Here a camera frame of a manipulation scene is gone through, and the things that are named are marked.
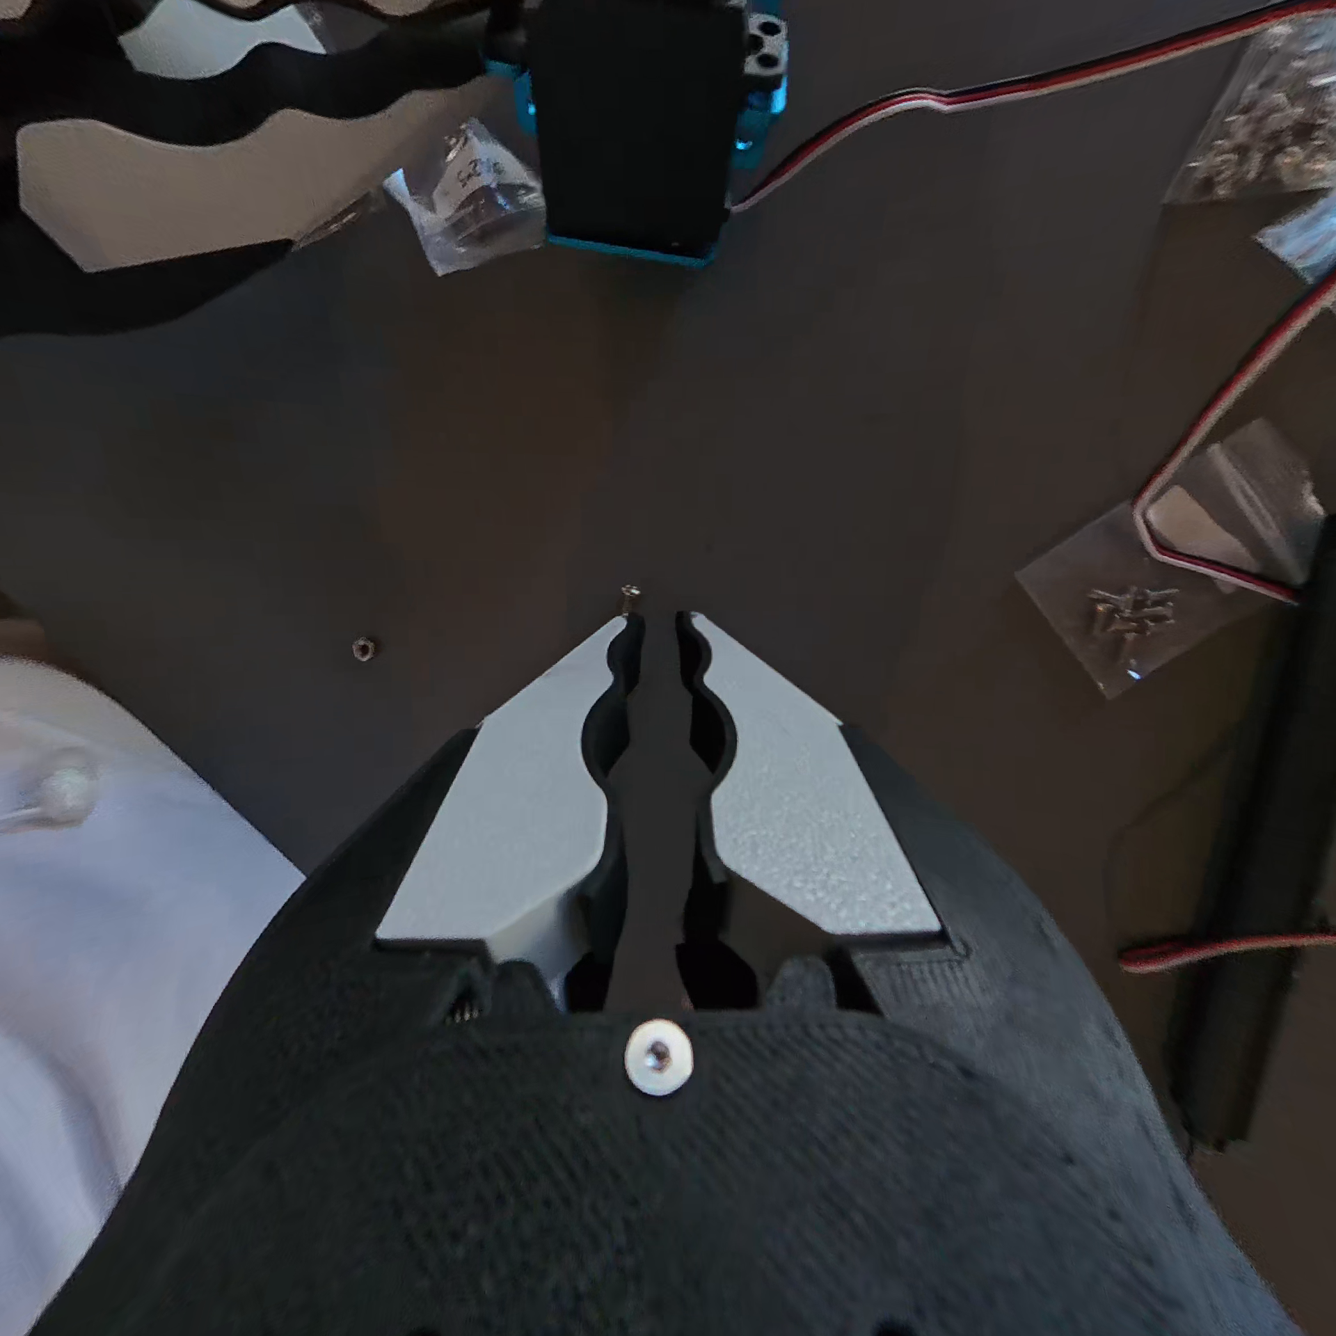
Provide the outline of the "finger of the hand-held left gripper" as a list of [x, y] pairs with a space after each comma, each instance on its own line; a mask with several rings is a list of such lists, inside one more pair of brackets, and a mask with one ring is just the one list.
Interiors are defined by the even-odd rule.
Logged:
[[15, 47], [17, 198], [83, 272], [297, 243], [465, 107], [480, 43], [261, 43], [208, 78]]
[[395, 24], [473, 17], [490, 4], [445, 2], [160, 2], [145, 4], [146, 52], [337, 52]]

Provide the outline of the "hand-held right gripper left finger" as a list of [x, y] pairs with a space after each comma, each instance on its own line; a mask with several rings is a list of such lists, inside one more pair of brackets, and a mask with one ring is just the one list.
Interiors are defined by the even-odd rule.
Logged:
[[377, 945], [478, 948], [538, 971], [614, 951], [626, 870], [608, 780], [643, 644], [643, 616], [619, 614], [482, 721]]

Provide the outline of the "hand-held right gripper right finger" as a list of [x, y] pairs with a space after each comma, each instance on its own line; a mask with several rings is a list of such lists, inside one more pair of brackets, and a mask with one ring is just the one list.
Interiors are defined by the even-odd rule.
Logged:
[[842, 721], [702, 613], [677, 614], [694, 820], [687, 943], [935, 945], [943, 923]]

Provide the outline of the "black screwdriver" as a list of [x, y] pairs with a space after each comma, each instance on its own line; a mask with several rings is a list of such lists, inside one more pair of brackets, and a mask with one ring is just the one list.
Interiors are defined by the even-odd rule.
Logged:
[[[1199, 916], [1209, 945], [1311, 933], [1335, 812], [1335, 520], [1262, 677]], [[1190, 1139], [1247, 1139], [1285, 1014], [1298, 948], [1270, 945], [1182, 973], [1170, 1094]]]

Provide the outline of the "dark brown desk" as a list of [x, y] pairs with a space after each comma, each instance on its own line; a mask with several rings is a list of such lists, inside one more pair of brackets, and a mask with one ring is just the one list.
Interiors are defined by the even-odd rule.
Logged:
[[[170, 322], [4, 336], [4, 593], [304, 877], [34, 1333], [1298, 1333], [1043, 903], [862, 727], [973, 410], [1018, 488], [1111, 339], [988, 294], [965, 168], [1092, 133], [1077, 185], [1159, 203], [1233, 17], [760, 9], [364, 42], [480, 43], [399, 168], [482, 121], [536, 251], [440, 277], [390, 204]], [[377, 945], [482, 721], [628, 583], [614, 951]], [[679, 613], [842, 721], [941, 941], [686, 941]]]

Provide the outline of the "flat clear parts bag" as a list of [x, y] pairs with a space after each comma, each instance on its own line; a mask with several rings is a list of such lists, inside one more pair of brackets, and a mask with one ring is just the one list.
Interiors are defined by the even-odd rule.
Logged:
[[[1267, 420], [1194, 453], [1147, 508], [1155, 540], [1197, 563], [1298, 589], [1326, 510], [1306, 462]], [[1112, 699], [1270, 599], [1157, 560], [1121, 505], [1018, 573], [1062, 644]]]

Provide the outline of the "crumpled clear parts bag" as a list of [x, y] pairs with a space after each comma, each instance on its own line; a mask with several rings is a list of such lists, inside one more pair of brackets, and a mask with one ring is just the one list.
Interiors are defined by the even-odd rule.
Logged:
[[1260, 229], [1257, 241], [1306, 284], [1323, 282], [1335, 272], [1335, 193]]

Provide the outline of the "clear bag of screws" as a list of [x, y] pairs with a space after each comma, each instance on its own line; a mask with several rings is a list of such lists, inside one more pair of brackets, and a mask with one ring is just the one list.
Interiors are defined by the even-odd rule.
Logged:
[[1335, 17], [1287, 20], [1245, 43], [1164, 203], [1195, 206], [1335, 185]]

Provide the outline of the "white drawstring toggle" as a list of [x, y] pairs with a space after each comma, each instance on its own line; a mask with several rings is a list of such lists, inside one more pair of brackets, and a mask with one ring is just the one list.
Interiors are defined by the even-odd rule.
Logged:
[[92, 752], [62, 749], [30, 755], [4, 772], [2, 835], [82, 827], [100, 797]]

